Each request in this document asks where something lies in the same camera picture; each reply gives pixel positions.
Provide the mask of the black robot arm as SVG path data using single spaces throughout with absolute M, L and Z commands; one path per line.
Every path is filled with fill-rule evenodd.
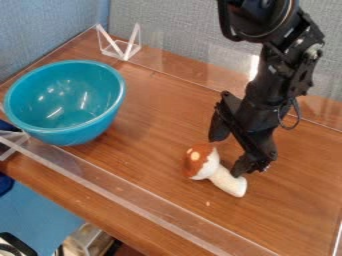
M 296 98 L 312 87 L 324 35 L 299 0 L 217 0 L 217 14 L 227 39 L 261 45 L 244 96 L 220 93 L 208 131 L 209 141 L 232 136 L 244 150 L 231 169 L 237 177 L 264 171 L 276 160 L 272 133 L 276 128 L 294 128 L 283 118 L 299 110 Z

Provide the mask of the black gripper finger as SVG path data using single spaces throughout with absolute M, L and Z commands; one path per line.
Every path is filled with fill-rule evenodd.
M 264 159 L 257 159 L 251 154 L 244 153 L 233 163 L 231 175 L 237 178 L 245 173 L 263 171 L 265 167 L 267 161 Z
M 215 112 L 211 118 L 208 140 L 211 142 L 223 141 L 229 135 L 229 126 L 225 118 Z

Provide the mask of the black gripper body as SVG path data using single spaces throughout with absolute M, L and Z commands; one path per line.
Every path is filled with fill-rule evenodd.
M 213 113 L 217 112 L 225 118 L 229 134 L 233 135 L 244 153 L 264 159 L 268 166 L 277 157 L 272 137 L 277 127 L 275 108 L 255 104 L 247 97 L 239 99 L 228 91 L 223 91 L 220 97 Z

